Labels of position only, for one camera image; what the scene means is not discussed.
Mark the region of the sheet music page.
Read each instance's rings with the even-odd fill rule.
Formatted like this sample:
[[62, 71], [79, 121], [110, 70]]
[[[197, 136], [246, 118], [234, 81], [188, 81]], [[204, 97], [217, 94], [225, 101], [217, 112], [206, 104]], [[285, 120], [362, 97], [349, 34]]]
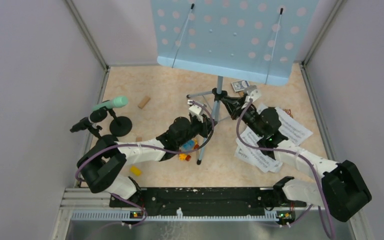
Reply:
[[[257, 140], [260, 138], [247, 127], [241, 134], [241, 139], [249, 145], [257, 146]], [[257, 167], [263, 173], [273, 172], [278, 173], [282, 167], [282, 163], [267, 155], [264, 155], [260, 150], [250, 148], [244, 145], [239, 138], [236, 138], [237, 148], [234, 156], [248, 163], [252, 166]]]
[[279, 131], [284, 136], [288, 137], [295, 145], [299, 146], [310, 136], [313, 135], [313, 132], [302, 124], [294, 120], [286, 111], [280, 107], [274, 107], [278, 114], [278, 119], [281, 122]]

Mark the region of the blue music stand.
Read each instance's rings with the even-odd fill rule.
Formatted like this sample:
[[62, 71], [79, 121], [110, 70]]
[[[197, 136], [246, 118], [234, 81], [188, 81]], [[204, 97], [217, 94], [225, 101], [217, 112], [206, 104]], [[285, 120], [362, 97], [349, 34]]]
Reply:
[[316, 0], [153, 0], [158, 64], [283, 86]]

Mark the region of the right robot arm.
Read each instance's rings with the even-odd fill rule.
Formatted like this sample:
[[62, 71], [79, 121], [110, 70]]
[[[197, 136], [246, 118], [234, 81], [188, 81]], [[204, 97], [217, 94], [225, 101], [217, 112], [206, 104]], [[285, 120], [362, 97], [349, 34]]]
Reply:
[[220, 97], [232, 120], [246, 126], [258, 136], [256, 143], [238, 140], [246, 147], [307, 174], [314, 182], [284, 177], [274, 185], [273, 200], [279, 206], [300, 201], [324, 207], [327, 216], [346, 222], [372, 201], [372, 194], [356, 164], [349, 160], [337, 162], [325, 159], [295, 145], [280, 132], [278, 111], [267, 107], [258, 112], [248, 95]]

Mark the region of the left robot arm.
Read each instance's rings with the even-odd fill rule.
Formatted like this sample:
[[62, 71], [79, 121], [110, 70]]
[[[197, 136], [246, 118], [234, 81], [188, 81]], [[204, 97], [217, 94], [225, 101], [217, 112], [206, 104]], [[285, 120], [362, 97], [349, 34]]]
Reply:
[[177, 117], [168, 130], [147, 141], [123, 143], [98, 142], [77, 162], [75, 178], [86, 182], [92, 193], [117, 195], [129, 207], [140, 202], [141, 188], [129, 176], [121, 174], [124, 166], [142, 162], [162, 162], [182, 153], [182, 146], [200, 135], [209, 140], [216, 122], [211, 117]]

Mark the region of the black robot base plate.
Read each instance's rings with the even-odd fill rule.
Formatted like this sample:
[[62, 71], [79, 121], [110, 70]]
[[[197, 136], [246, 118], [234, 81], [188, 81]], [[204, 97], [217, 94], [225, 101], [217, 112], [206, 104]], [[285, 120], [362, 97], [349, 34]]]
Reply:
[[148, 187], [134, 203], [148, 220], [277, 221], [302, 201], [282, 199], [271, 187]]

